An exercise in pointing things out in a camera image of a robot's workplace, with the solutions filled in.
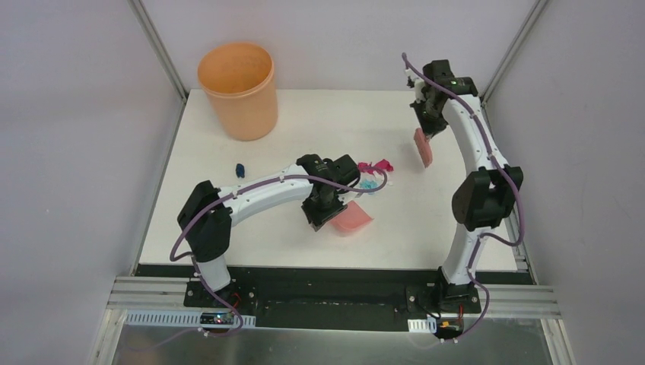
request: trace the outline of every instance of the small blue toy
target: small blue toy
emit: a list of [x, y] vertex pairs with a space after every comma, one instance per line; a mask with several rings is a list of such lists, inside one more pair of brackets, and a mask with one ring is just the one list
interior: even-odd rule
[[238, 163], [235, 166], [235, 175], [237, 175], [237, 177], [239, 177], [240, 179], [244, 179], [244, 165]]
[[361, 188], [361, 189], [374, 189], [377, 186], [378, 185], [377, 185], [376, 181], [369, 180], [369, 179], [361, 180], [361, 182], [358, 184], [358, 187]]

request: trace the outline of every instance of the white table surface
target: white table surface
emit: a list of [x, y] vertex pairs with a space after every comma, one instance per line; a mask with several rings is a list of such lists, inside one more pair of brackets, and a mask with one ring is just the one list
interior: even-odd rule
[[[224, 134], [205, 94], [192, 90], [173, 146], [141, 253], [142, 264], [170, 264], [180, 234], [176, 217], [197, 183], [238, 184], [294, 163], [304, 154], [356, 162], [388, 159], [392, 185], [357, 203], [374, 221], [350, 236], [329, 224], [314, 232], [291, 202], [238, 224], [226, 252], [228, 265], [303, 268], [429, 269], [443, 263], [456, 222], [450, 199], [465, 177], [454, 134], [432, 139], [434, 162], [423, 168], [412, 139], [418, 123], [408, 105], [412, 91], [279, 90], [279, 120], [258, 141], [234, 141]], [[508, 237], [506, 225], [497, 233]], [[180, 252], [189, 249], [188, 243]], [[178, 263], [189, 263], [184, 259]], [[515, 271], [513, 251], [493, 240], [478, 269]]]

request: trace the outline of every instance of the orange bucket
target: orange bucket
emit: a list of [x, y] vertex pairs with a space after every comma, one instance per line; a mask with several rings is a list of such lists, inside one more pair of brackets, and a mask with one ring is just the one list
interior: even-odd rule
[[253, 43], [228, 43], [204, 56], [197, 79], [226, 133], [241, 141], [267, 135], [278, 121], [273, 59]]

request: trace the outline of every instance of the white wall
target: white wall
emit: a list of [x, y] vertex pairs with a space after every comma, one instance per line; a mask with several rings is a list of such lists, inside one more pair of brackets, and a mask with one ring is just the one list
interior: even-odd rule
[[645, 355], [644, 18], [642, 0], [551, 2], [488, 107], [585, 365]]
[[180, 101], [125, 0], [0, 14], [0, 363], [80, 364]]
[[206, 52], [250, 40], [278, 87], [404, 90], [401, 52], [421, 67], [450, 59], [482, 90], [533, 0], [144, 0], [187, 87]]

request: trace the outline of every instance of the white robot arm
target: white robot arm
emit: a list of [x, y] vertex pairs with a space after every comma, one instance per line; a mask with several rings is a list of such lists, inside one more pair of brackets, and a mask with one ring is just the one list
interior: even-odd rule
[[[482, 135], [473, 116], [460, 102], [426, 83], [411, 69], [407, 68], [405, 73], [408, 86], [415, 89], [415, 101], [410, 106], [415, 110], [426, 137], [434, 137], [449, 125], [464, 159], [467, 177], [453, 196], [453, 214], [459, 223], [453, 244], [440, 268], [439, 280], [426, 298], [419, 298], [424, 308], [436, 312], [454, 311], [458, 305], [471, 306], [472, 297], [477, 296], [468, 268], [471, 268], [474, 277], [481, 248], [487, 239], [481, 235], [491, 233], [498, 227], [509, 216], [515, 203], [507, 181], [491, 162], [485, 138], [491, 154], [504, 167], [517, 188], [522, 184], [523, 173], [519, 167], [508, 166], [494, 143], [471, 78], [456, 78], [447, 60], [432, 61], [423, 67], [426, 78], [459, 95], [478, 119], [484, 121], [485, 135]], [[478, 239], [480, 247], [476, 248]]]
[[[337, 160], [307, 154], [278, 173], [243, 185], [216, 189], [208, 180], [197, 184], [177, 222], [185, 230], [203, 209], [216, 204], [197, 218], [186, 234], [186, 240], [206, 284], [217, 291], [230, 283], [224, 253], [229, 246], [232, 227], [276, 205], [300, 200], [307, 221], [314, 230], [319, 230], [347, 208], [338, 198], [346, 190], [339, 186], [357, 183], [360, 177], [356, 163], [347, 154]], [[225, 196], [233, 198], [218, 204], [217, 201]]]

